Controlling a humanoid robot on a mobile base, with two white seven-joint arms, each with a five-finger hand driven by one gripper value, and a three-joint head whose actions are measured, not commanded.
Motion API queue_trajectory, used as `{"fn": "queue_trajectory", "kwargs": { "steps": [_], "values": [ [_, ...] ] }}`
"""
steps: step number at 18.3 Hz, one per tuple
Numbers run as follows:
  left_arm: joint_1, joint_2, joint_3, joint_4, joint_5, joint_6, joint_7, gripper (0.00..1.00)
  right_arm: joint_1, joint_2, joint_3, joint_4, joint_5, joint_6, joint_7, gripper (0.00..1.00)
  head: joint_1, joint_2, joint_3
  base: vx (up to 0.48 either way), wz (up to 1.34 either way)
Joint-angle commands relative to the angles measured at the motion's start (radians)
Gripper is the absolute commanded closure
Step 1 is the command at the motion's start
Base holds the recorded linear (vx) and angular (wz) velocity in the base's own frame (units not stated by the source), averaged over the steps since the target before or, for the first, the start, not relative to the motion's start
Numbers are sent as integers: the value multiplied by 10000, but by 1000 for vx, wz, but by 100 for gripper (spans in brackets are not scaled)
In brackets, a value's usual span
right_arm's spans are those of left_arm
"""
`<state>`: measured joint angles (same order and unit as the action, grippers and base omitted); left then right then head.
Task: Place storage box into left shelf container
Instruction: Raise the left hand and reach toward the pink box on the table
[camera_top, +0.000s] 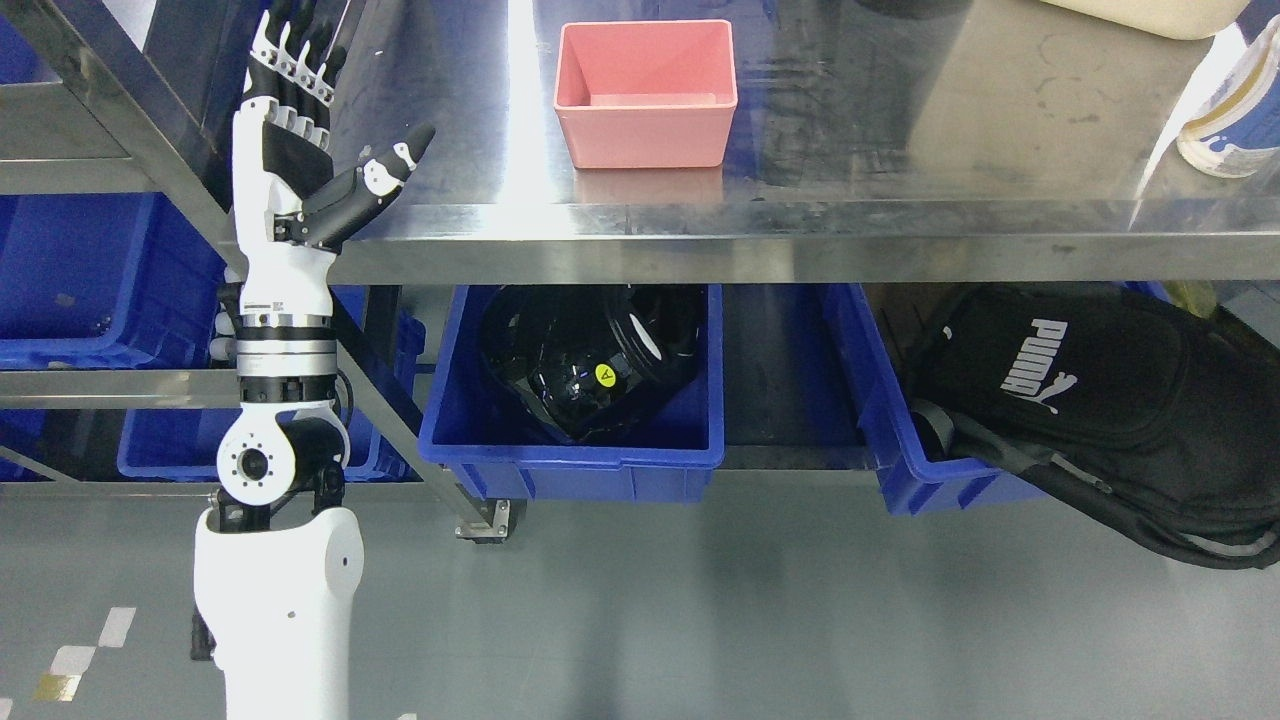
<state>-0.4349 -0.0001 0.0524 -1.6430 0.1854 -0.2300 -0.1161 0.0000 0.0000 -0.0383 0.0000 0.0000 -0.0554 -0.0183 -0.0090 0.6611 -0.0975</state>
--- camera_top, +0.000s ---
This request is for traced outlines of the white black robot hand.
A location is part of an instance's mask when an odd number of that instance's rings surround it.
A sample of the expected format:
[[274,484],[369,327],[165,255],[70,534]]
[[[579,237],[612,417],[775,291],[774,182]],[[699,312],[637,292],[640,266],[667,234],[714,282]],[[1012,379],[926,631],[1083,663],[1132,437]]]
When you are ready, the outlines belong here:
[[[315,1],[269,1],[251,58],[271,67],[301,94],[329,109],[348,50],[333,41],[332,20],[314,20]],[[241,295],[243,314],[330,316],[328,272],[340,250],[401,195],[436,128],[413,127],[402,141],[333,170],[328,151],[273,123],[278,102],[256,97],[241,104],[232,127],[232,183],[236,238],[247,260]],[[274,129],[274,173],[265,168],[264,140]]]

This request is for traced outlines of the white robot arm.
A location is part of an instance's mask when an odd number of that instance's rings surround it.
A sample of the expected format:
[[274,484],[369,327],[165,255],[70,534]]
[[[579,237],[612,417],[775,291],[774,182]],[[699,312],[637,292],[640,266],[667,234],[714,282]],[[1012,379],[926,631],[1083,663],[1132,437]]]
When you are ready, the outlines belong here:
[[232,118],[239,415],[216,451],[220,491],[195,529],[195,607],[229,719],[347,719],[349,633],[365,547],[343,505],[349,436],[337,411],[329,270],[404,190],[435,135],[404,132],[338,172],[332,105],[346,50],[311,1],[256,24]]

